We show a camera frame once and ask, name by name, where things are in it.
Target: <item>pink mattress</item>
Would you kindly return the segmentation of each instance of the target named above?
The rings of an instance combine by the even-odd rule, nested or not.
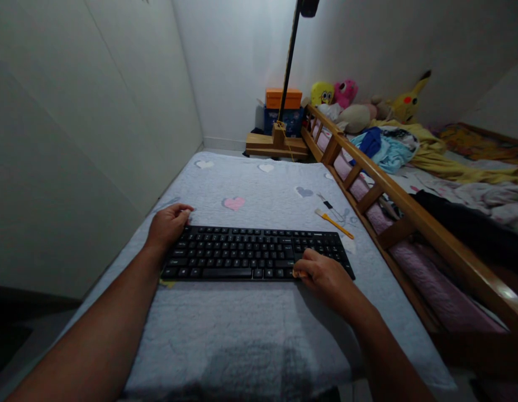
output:
[[[319,126],[320,122],[315,127],[312,134],[313,138],[316,138]],[[330,139],[331,134],[322,131],[317,141],[318,147],[324,151]],[[352,166],[348,163],[350,160],[351,157],[344,150],[335,160],[334,168],[343,179],[352,169]],[[359,201],[368,189],[365,181],[359,177],[350,191]],[[377,203],[374,203],[368,209],[366,215],[378,234],[394,223],[393,220],[384,215]],[[391,247],[389,252],[449,331],[506,332],[441,273],[433,262],[436,260],[428,257],[433,253],[436,258],[439,258],[431,248],[404,240]]]

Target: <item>lamp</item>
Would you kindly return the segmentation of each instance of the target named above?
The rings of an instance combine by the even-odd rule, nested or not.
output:
[[[296,31],[300,14],[302,17],[312,18],[316,14],[319,0],[296,0],[294,19],[292,21],[291,44],[288,49],[287,67],[281,95],[281,106],[279,116],[272,130],[272,135],[249,133],[246,139],[246,153],[248,155],[265,155],[278,157],[306,158],[309,152],[307,145],[301,138],[287,138],[285,135],[286,125],[283,123],[283,110],[287,97],[288,78],[291,74],[292,55],[294,54],[294,43],[296,42]]]

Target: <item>stuffed toy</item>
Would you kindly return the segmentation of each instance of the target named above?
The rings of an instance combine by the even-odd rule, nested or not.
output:
[[[393,104],[393,114],[396,120],[400,121],[404,125],[416,123],[415,113],[419,108],[419,92],[425,87],[426,83],[430,79],[431,70],[425,72],[419,82],[415,85],[415,88],[411,92],[406,92],[400,95]]]
[[[391,108],[379,96],[373,96],[370,103],[353,104],[344,109],[337,118],[337,125],[348,134],[357,134],[367,128],[373,119],[389,120]]]
[[[335,84],[335,101],[343,108],[349,107],[358,94],[358,86],[355,81],[346,80]]]
[[[335,88],[330,83],[323,81],[314,83],[311,88],[311,103],[313,106],[318,106],[323,103],[331,104],[334,91]]]

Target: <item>black keyboard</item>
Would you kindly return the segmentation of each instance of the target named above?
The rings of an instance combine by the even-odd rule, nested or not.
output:
[[[335,232],[186,226],[169,250],[163,280],[294,280],[292,266],[306,248],[330,257],[355,280]]]

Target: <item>pink heart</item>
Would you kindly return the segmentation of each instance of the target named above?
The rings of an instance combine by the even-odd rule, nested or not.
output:
[[[238,211],[240,207],[244,205],[246,200],[242,197],[226,198],[224,199],[224,207]]]

